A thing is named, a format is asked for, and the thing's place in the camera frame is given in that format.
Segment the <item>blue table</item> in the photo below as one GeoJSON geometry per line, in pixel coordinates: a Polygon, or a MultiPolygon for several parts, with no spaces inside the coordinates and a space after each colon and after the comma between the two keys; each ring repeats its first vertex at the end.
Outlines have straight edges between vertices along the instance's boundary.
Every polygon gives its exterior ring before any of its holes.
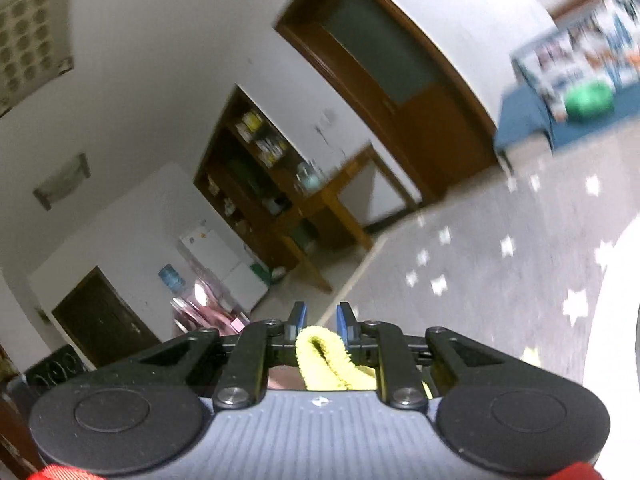
{"type": "Polygon", "coordinates": [[[494,150],[505,150],[522,142],[534,132],[542,131],[552,150],[557,150],[594,132],[607,130],[613,123],[640,113],[640,84],[617,92],[614,111],[585,123],[567,121],[557,123],[549,115],[544,101],[536,91],[524,84],[505,95],[498,129],[494,136],[494,150]]]}

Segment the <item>yellow towel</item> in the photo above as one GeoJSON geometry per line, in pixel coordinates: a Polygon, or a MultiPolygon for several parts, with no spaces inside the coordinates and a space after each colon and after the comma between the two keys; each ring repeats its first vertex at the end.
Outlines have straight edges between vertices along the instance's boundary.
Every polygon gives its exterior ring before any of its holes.
{"type": "MultiPolygon", "coordinates": [[[[308,326],[298,334],[296,358],[307,390],[376,389],[376,371],[353,364],[340,336],[322,326],[308,326]]],[[[427,398],[433,399],[423,385],[427,398]]]]}

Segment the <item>wooden door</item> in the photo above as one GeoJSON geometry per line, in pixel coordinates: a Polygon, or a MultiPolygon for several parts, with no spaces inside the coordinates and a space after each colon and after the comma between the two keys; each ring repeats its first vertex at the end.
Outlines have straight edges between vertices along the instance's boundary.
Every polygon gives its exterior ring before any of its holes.
{"type": "Polygon", "coordinates": [[[277,29],[370,126],[427,202],[497,162],[486,111],[389,0],[295,0],[277,29]]]}
{"type": "Polygon", "coordinates": [[[53,315],[96,367],[160,342],[97,267],[62,300],[53,315]]]}

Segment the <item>gray rug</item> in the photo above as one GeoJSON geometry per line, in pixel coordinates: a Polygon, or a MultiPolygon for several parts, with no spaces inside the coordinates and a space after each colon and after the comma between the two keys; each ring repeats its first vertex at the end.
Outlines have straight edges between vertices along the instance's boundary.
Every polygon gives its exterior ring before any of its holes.
{"type": "Polygon", "coordinates": [[[610,244],[640,211],[639,168],[634,120],[450,198],[383,235],[337,301],[360,320],[413,335],[445,326],[581,382],[610,244]]]}

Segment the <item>white refrigerator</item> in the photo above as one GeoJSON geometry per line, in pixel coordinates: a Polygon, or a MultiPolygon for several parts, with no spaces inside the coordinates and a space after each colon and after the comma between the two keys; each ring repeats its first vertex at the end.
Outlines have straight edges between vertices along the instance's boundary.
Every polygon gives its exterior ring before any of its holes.
{"type": "Polygon", "coordinates": [[[236,303],[248,314],[267,293],[267,285],[206,222],[183,236],[178,248],[201,279],[210,285],[215,285],[211,282],[223,285],[230,298],[219,298],[219,301],[227,310],[231,311],[233,303],[236,303]]]}

